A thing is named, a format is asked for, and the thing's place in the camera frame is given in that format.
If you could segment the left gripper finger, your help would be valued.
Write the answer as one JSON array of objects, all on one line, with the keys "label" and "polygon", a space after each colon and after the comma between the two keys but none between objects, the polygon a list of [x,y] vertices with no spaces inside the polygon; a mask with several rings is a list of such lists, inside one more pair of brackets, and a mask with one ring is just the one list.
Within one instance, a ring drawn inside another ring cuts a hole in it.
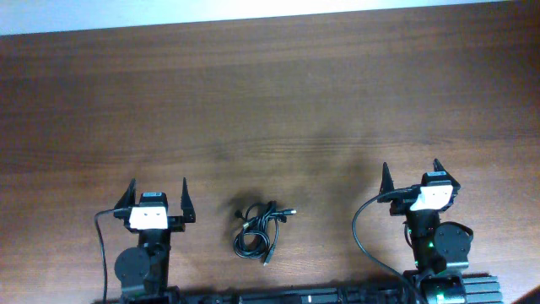
[{"label": "left gripper finger", "polygon": [[123,193],[121,198],[117,201],[114,209],[126,209],[129,207],[132,207],[135,204],[135,198],[136,198],[136,179],[133,178],[128,187],[127,190]]},{"label": "left gripper finger", "polygon": [[184,216],[196,215],[191,197],[189,195],[187,181],[185,177],[183,178],[183,181],[182,181],[181,210]]}]

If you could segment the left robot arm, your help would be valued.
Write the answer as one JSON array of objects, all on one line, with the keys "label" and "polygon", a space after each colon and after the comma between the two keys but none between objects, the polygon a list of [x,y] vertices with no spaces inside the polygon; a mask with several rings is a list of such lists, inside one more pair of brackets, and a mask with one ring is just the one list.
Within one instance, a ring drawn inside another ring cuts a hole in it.
[{"label": "left robot arm", "polygon": [[142,193],[136,199],[136,181],[115,205],[113,215],[138,235],[138,244],[120,253],[115,275],[121,283],[121,303],[164,303],[181,301],[180,290],[168,285],[171,235],[183,232],[196,221],[186,181],[182,182],[181,215],[169,215],[165,193]]}]

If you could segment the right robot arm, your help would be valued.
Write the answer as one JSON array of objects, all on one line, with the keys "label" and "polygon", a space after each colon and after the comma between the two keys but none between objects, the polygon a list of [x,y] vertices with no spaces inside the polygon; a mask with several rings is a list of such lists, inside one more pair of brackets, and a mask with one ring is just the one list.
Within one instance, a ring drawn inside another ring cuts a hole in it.
[{"label": "right robot arm", "polygon": [[414,271],[403,276],[418,292],[413,300],[428,303],[465,303],[462,271],[467,269],[473,241],[469,227],[440,220],[454,203],[461,184],[438,161],[421,182],[396,188],[388,164],[382,166],[379,203],[389,203],[390,215],[405,218],[405,235],[413,249]]}]

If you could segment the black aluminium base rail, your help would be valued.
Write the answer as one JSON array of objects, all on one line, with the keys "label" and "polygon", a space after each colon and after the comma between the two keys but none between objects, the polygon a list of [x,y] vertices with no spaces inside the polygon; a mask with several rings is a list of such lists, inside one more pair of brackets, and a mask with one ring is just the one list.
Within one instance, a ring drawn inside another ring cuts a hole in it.
[{"label": "black aluminium base rail", "polygon": [[[430,277],[419,290],[429,304],[495,304],[503,301],[498,278],[491,275]],[[180,304],[409,304],[419,300],[398,282],[370,282],[287,290],[185,293]]]}]

